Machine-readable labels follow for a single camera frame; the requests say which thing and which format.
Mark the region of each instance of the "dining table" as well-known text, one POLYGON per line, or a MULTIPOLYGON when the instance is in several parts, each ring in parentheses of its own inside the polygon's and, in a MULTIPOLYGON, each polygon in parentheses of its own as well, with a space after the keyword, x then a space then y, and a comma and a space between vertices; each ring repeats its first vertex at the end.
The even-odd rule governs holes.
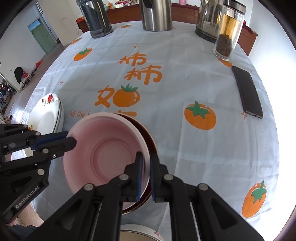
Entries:
MULTIPOLYGON (((191 185, 207 183, 266 241, 273 240, 285 225, 272 213, 280 208, 274 205, 278 136, 267 92, 242 48, 237 44, 230 61, 222 61, 189 23, 173 22, 163 32, 145 31, 141 21, 112 28, 105 37, 86 32, 70 44, 40 80, 22 118, 28 120, 48 93, 57 94, 64 107, 63 131, 96 112, 130 115, 150 132, 170 174, 191 185), (233 65, 250 73, 262 119, 243 111, 233 65)), ((23 151, 13 153, 21 157, 23 151)), ((32 204, 46 220, 72 195, 57 158, 49 186, 32 204)), ((168 203, 150 197, 121 222, 147 226, 171 241, 168 203)))

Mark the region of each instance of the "floor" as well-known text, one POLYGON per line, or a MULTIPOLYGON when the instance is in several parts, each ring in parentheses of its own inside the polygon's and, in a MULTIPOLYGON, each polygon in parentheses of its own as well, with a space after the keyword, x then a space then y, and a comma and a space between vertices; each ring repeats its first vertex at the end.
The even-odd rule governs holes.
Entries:
POLYGON ((42 59, 43 63, 36 70, 35 75, 30 80, 30 83, 24 88, 22 92, 17 93, 12 97, 4 115, 13 116, 11 120, 12 124, 19 124, 22 121, 22 114, 31 97, 31 94, 41 80, 42 76, 64 50, 64 46, 59 44, 49 54, 45 55, 42 59))

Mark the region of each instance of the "black phone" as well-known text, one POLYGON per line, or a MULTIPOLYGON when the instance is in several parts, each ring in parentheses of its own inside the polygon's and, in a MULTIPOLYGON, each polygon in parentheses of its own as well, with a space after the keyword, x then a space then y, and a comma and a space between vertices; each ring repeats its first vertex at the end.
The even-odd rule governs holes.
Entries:
POLYGON ((262 119, 261 103, 250 73, 237 66, 232 66, 232 71, 237 81, 244 112, 262 119))

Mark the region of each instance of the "white wall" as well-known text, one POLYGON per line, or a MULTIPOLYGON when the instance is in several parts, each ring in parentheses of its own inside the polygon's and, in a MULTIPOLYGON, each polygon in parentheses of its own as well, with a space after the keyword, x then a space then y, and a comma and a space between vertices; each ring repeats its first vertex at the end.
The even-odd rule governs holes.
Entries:
POLYGON ((252 15, 252 9, 253 9, 253 0, 238 0, 238 1, 247 7, 244 19, 246 21, 246 25, 249 26, 251 15, 252 15))
POLYGON ((45 55, 28 29, 38 18, 36 5, 28 6, 16 16, 0 39, 0 71, 17 90, 20 90, 22 85, 15 79, 15 68, 20 66, 31 72, 35 63, 45 55))
POLYGON ((69 5, 70 5, 76 19, 82 17, 82 12, 80 10, 80 7, 78 7, 78 5, 76 3, 76 0, 68 0, 68 2, 69 2, 69 5))
POLYGON ((277 199, 262 222, 265 240, 273 240, 295 204, 295 70, 296 50, 276 18, 258 0, 253 1, 250 27, 258 33, 249 55, 268 93, 279 137, 280 169, 277 199), (269 221, 268 215, 277 217, 269 221))
POLYGON ((68 0, 39 0, 46 19, 66 46, 77 39, 82 31, 76 24, 76 17, 68 0))

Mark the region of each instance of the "wooden cabinet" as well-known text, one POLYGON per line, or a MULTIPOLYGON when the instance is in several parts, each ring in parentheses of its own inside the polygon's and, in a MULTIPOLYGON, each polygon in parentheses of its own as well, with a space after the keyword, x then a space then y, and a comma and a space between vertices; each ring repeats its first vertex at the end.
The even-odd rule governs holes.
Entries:
POLYGON ((135 5, 133 7, 126 8, 124 10, 124 14, 126 16, 126 21, 127 22, 130 22, 130 21, 141 21, 142 20, 139 5, 135 5))
POLYGON ((244 50, 246 55, 249 56, 257 36, 258 34, 255 33, 254 31, 252 30, 248 31, 246 28, 242 28, 242 31, 237 43, 241 46, 241 48, 244 50))
MULTIPOLYGON (((110 9, 106 13, 111 24, 142 20, 139 5, 110 9)), ((197 24, 199 21, 199 7, 172 3, 172 20, 197 24)), ((84 20, 77 20, 76 22, 83 32, 88 31, 84 20)), ((250 54, 256 37, 257 34, 255 32, 249 32, 245 28, 242 29, 238 44, 247 55, 250 54)))
POLYGON ((124 8, 110 9, 106 13, 111 24, 126 22, 124 8))
POLYGON ((172 20, 183 23, 194 23, 194 10, 172 7, 172 20))

